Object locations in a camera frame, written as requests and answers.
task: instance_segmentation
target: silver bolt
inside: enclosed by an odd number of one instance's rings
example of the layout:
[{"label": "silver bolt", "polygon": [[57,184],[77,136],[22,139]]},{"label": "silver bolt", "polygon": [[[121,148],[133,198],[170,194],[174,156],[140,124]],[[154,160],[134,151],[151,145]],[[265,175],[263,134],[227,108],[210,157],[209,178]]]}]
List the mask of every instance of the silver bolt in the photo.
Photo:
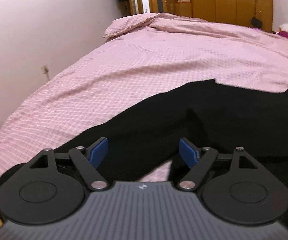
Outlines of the silver bolt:
[{"label": "silver bolt", "polygon": [[184,189],[193,189],[195,188],[196,184],[190,180],[182,181],[179,186]]},{"label": "silver bolt", "polygon": [[102,181],[102,180],[97,180],[97,181],[94,181],[91,186],[95,189],[104,189],[107,187],[107,183],[105,181]]}]

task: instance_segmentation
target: black garment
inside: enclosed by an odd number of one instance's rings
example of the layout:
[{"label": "black garment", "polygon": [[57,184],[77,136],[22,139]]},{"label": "black garment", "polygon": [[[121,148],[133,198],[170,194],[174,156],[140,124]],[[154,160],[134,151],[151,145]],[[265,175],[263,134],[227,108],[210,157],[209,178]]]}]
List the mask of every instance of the black garment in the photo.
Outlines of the black garment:
[{"label": "black garment", "polygon": [[178,155],[178,142],[186,137],[221,153],[243,146],[288,187],[288,90],[268,93],[214,80],[188,83],[141,101],[55,152],[88,147],[100,137],[108,138],[109,154],[98,171],[109,182],[137,180],[173,158],[169,179],[176,183],[188,171]]}]

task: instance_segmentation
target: white logo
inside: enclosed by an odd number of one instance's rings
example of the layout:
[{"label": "white logo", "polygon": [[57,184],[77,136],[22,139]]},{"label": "white logo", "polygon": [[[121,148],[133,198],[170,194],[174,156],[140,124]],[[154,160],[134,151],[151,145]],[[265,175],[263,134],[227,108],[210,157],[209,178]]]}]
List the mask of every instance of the white logo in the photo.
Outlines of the white logo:
[{"label": "white logo", "polygon": [[144,190],[144,189],[148,188],[148,186],[145,185],[145,184],[143,184],[143,185],[140,185],[139,188],[142,189],[142,190]]}]

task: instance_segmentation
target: wooden wardrobe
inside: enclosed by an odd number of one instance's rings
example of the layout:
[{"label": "wooden wardrobe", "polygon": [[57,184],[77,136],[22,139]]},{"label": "wooden wardrobe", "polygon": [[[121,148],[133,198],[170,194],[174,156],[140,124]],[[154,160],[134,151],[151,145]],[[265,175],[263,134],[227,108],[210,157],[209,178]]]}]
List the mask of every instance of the wooden wardrobe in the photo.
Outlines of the wooden wardrobe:
[{"label": "wooden wardrobe", "polygon": [[179,6],[176,0],[167,0],[167,11],[209,22],[248,27],[252,27],[250,21],[256,17],[263,22],[264,31],[272,31],[273,0],[191,0],[184,6]]}]

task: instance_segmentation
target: triangular cutout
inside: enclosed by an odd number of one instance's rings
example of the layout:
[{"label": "triangular cutout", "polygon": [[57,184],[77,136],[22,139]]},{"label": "triangular cutout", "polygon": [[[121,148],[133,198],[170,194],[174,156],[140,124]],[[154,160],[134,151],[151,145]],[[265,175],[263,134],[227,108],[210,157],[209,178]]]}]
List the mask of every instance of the triangular cutout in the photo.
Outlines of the triangular cutout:
[{"label": "triangular cutout", "polygon": [[245,156],[241,155],[239,157],[239,166],[240,169],[257,169],[257,167]]},{"label": "triangular cutout", "polygon": [[47,167],[48,167],[47,155],[42,155],[35,163],[33,163],[33,165],[30,168],[40,169]]}]

